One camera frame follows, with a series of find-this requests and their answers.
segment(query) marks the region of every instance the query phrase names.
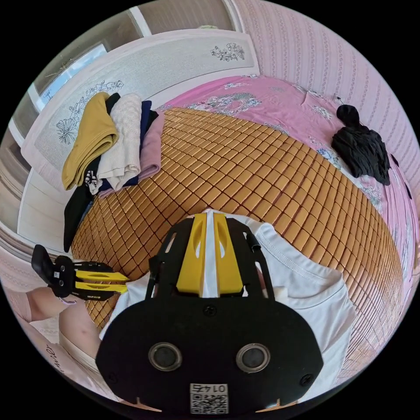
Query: white t-shirt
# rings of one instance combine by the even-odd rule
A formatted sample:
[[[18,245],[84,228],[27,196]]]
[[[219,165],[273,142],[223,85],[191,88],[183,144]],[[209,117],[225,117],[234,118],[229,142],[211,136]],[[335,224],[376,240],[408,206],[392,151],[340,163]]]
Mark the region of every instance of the white t-shirt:
[[[214,252],[214,210],[206,210],[206,271],[203,298],[216,298],[216,260]],[[324,366],[308,392],[299,400],[309,400],[330,390],[343,365],[349,346],[356,310],[349,299],[343,275],[323,267],[301,254],[276,233],[269,223],[249,217],[226,214],[246,224],[255,235],[266,258],[276,300],[298,312],[310,325],[322,353]],[[109,324],[127,307],[145,299],[149,273],[128,283],[109,322],[101,331],[102,339]]]

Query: pink bedsheet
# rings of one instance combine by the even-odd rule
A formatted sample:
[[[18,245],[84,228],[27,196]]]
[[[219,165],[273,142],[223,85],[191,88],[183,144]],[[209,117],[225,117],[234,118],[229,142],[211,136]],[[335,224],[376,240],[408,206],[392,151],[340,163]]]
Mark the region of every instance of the pink bedsheet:
[[[408,196],[405,187],[408,182],[404,174],[391,157],[389,186],[368,176],[357,179],[351,176],[346,164],[331,148],[334,133],[343,127],[336,116],[339,103],[283,80],[251,75],[206,83],[159,109],[175,106],[218,112],[270,126],[328,159],[363,191],[385,220],[401,259],[404,278],[402,300],[405,301],[413,280],[415,243],[419,242],[415,203]]]

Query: bamboo mat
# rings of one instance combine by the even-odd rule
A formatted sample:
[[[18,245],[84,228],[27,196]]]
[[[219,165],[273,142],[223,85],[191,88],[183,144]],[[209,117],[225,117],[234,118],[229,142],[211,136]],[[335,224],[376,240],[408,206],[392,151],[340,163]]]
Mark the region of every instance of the bamboo mat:
[[[162,170],[96,199],[74,239],[74,258],[107,263],[135,280],[187,215],[212,207],[269,222],[305,256],[343,272],[358,315],[338,382],[359,372],[386,344],[401,310],[401,263],[377,210],[326,159],[287,135],[206,111],[165,114]],[[88,302],[99,328],[115,302]]]

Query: label sticker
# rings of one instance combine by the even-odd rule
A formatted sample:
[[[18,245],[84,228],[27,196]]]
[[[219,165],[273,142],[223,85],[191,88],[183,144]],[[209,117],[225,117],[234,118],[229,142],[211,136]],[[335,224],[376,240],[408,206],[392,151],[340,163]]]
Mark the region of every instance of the label sticker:
[[[228,414],[227,384],[190,384],[191,414]]]

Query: pink shirt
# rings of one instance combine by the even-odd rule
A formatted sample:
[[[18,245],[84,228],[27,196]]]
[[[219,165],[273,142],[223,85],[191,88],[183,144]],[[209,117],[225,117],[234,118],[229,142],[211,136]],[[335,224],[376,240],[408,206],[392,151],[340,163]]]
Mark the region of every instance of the pink shirt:
[[[121,401],[107,386],[97,369],[89,368],[86,364],[74,359],[67,350],[60,344],[53,344],[48,341],[30,322],[32,319],[31,308],[29,306],[26,293],[15,292],[3,287],[6,297],[19,321],[23,331],[26,333],[38,352],[59,372],[72,379],[85,388],[96,392],[114,401]],[[90,364],[94,365],[94,359],[84,354],[84,358],[90,359]]]

